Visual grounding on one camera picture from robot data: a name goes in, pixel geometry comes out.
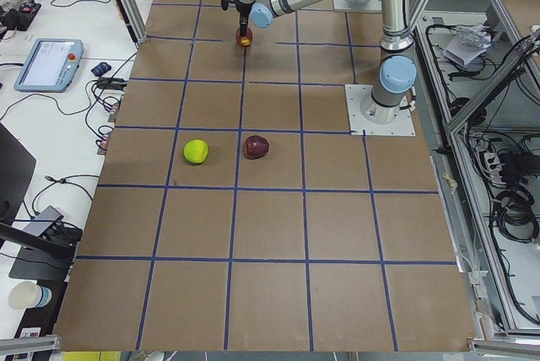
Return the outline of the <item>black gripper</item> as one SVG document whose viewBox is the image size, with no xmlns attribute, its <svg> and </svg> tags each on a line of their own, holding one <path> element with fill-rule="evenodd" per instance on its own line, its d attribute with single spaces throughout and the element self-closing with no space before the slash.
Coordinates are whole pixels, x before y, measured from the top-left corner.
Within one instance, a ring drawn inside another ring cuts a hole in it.
<svg viewBox="0 0 540 361">
<path fill-rule="evenodd" d="M 236 10 L 240 15 L 240 27 L 239 27 L 239 39 L 243 40 L 245 37 L 250 37 L 249 16 L 251 13 L 250 3 L 236 3 Z"/>
</svg>

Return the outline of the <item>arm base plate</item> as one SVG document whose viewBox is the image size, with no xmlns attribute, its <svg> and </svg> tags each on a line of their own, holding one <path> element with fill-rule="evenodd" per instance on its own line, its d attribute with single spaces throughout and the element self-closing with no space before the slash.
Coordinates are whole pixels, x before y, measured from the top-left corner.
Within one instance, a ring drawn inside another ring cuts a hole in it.
<svg viewBox="0 0 540 361">
<path fill-rule="evenodd" d="M 412 112 L 415 101 L 402 97 L 400 104 L 386 108 L 372 99 L 371 84 L 346 84 L 349 132 L 356 136 L 414 137 Z"/>
<path fill-rule="evenodd" d="M 381 0 L 333 0 L 338 12 L 381 13 Z"/>
</svg>

